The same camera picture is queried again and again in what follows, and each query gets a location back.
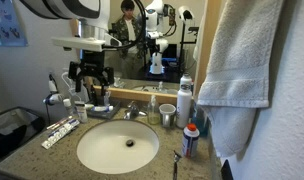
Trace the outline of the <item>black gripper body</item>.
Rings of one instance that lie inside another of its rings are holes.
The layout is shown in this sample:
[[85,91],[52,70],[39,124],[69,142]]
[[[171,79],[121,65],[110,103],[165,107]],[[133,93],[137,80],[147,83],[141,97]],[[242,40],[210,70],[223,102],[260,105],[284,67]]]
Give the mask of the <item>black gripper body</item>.
[[114,83],[114,69],[104,66],[104,52],[89,50],[81,51],[81,62],[70,62],[68,77],[74,82],[78,75],[94,77],[99,82],[105,81],[107,85]]

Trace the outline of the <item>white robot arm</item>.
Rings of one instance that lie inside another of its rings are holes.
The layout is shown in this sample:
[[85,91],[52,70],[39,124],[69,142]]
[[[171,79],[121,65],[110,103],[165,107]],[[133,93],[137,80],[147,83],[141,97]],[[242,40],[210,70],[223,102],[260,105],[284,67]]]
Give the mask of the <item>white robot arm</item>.
[[44,19],[76,19],[86,30],[80,37],[52,37],[52,43],[65,50],[75,48],[83,52],[80,62],[71,62],[68,77],[81,91],[81,80],[96,78],[101,86],[113,82],[113,69],[104,66],[106,50],[120,42],[108,33],[110,0],[20,0],[35,15]]

